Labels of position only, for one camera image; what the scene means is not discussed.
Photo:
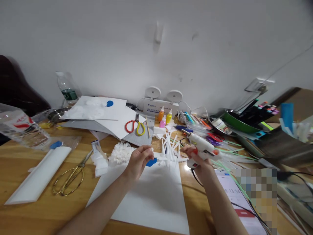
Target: bottle cap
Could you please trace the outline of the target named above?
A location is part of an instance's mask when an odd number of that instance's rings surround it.
[[[63,73],[63,72],[58,72],[58,71],[56,71],[55,74],[56,74],[57,76],[64,76],[64,73]]]

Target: hand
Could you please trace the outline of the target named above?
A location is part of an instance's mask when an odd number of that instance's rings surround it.
[[[210,159],[203,160],[200,156],[195,154],[193,150],[195,150],[196,147],[194,146],[185,146],[181,149],[181,152],[184,152],[187,154],[188,158],[193,158],[197,163],[198,166],[194,168],[195,173],[197,174],[199,180],[202,184],[205,183],[205,180],[210,177],[210,173],[212,170],[214,171],[213,165],[211,163]]]
[[[124,171],[124,174],[126,174],[127,177],[131,177],[134,180],[138,180],[143,172],[144,167],[150,160],[154,160],[151,146],[149,145],[140,146],[138,149],[132,152],[129,163]]]

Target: toothpick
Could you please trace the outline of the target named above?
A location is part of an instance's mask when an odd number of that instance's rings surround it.
[[[151,138],[150,131],[149,131],[149,126],[148,126],[148,119],[147,119],[147,115],[146,115],[146,123],[147,123],[147,129],[148,129],[149,138]]]

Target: plastic bottle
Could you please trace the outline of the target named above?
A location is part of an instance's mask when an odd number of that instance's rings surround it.
[[[165,124],[166,124],[166,117],[164,116],[163,119],[160,122],[160,127],[161,128],[165,127]]]
[[[157,120],[159,122],[162,121],[163,116],[164,116],[164,106],[161,108],[161,111],[159,112],[159,116],[158,116]]]
[[[32,149],[42,149],[51,139],[21,109],[0,103],[0,133]]]
[[[169,124],[172,119],[172,110],[166,115],[166,124]]]
[[[78,101],[77,94],[74,89],[74,85],[65,76],[63,72],[55,72],[58,77],[58,86],[60,91],[64,95],[64,98],[68,104],[75,104]]]

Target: paper stack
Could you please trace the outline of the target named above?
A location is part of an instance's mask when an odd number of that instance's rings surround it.
[[[70,119],[63,125],[64,127],[100,131],[122,140],[129,134],[125,129],[125,124],[130,120],[135,120],[136,112],[126,106],[126,100],[82,96],[62,118]],[[139,121],[144,123],[146,119],[139,115]]]

